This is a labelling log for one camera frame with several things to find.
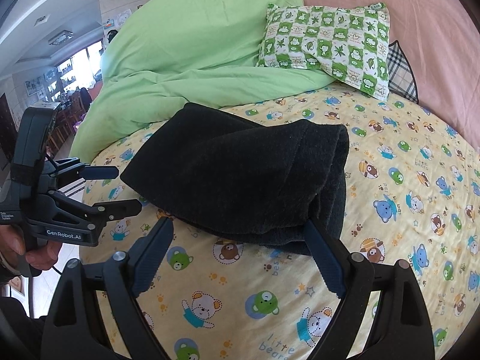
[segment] ceiling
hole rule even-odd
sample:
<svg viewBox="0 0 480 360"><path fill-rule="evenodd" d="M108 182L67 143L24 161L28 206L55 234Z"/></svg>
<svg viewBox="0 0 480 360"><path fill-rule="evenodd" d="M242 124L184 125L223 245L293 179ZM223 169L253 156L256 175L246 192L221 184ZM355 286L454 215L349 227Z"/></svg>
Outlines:
<svg viewBox="0 0 480 360"><path fill-rule="evenodd" d="M35 26L42 16L47 21ZM74 38L49 45L48 40L62 30L73 32ZM85 47L102 33L98 0L18 0L0 28L0 77L62 62L59 59L68 58L65 53L75 45Z"/></svg>

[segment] bed sheet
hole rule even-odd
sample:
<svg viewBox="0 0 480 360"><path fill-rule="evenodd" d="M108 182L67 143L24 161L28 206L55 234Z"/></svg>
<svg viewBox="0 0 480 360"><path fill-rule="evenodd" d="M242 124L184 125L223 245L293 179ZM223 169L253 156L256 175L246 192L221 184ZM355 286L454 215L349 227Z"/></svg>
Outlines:
<svg viewBox="0 0 480 360"><path fill-rule="evenodd" d="M427 109L394 94L378 102L340 83L225 111L265 126L303 118L347 127L341 240L375 263L410 261L429 311L436 358L441 358L479 303L480 173L472 147ZM94 164L122 171L162 124L112 144ZM141 200L140 215L109 223L98 247L81 249L85 263L129 249L165 215L119 178L87 181L87 204L129 198ZM138 298L172 359L308 357L338 305L311 257L219 239L177 219L174 229L165 261ZM105 294L98 298L114 349L127 355ZM373 293L351 355L363 348L377 300Z"/></svg>

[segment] green blanket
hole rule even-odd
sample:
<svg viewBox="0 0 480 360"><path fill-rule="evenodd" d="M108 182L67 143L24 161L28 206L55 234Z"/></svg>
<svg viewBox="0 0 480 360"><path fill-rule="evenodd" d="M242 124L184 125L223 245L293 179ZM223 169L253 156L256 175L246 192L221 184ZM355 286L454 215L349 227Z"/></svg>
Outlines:
<svg viewBox="0 0 480 360"><path fill-rule="evenodd" d="M151 0L137 10L102 56L104 85L70 154L90 163L186 102L258 103L334 81L320 70L255 67L269 3L303 0Z"/></svg>

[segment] plaid fabric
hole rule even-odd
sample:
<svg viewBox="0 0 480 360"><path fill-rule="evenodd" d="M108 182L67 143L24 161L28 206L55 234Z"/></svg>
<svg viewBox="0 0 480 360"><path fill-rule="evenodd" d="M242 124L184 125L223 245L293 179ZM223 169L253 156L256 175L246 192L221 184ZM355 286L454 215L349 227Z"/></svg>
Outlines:
<svg viewBox="0 0 480 360"><path fill-rule="evenodd" d="M389 74L388 88L390 92L418 104L415 77L397 40L389 45L387 65Z"/></svg>

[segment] doorway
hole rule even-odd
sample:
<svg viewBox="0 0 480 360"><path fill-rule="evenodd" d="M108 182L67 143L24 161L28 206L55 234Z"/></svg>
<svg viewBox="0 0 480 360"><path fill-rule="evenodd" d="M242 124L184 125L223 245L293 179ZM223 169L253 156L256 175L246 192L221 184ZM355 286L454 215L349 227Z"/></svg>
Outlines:
<svg viewBox="0 0 480 360"><path fill-rule="evenodd" d="M5 93L0 97L0 147L8 162L14 157L17 129L11 117Z"/></svg>

